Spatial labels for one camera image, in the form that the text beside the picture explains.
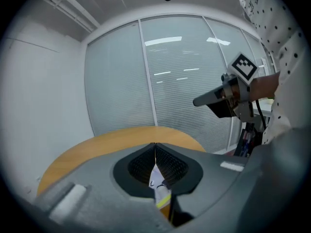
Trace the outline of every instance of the black cable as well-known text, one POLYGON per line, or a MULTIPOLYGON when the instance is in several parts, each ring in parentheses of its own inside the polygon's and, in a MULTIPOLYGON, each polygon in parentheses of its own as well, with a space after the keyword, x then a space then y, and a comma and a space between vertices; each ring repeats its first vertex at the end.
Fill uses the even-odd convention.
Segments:
POLYGON ((259 114, 260 114, 260 117, 261 117, 261 120, 262 120, 262 123, 263 123, 263 128, 266 129, 266 128, 267 128, 267 127, 266 127, 266 121, 264 120, 264 117, 263 117, 263 114, 262 114, 262 112, 261 112, 261 108, 260 108, 260 106, 259 106, 258 100, 256 100, 256 105, 257 105, 257 109, 258 109, 258 112, 259 112, 259 114))

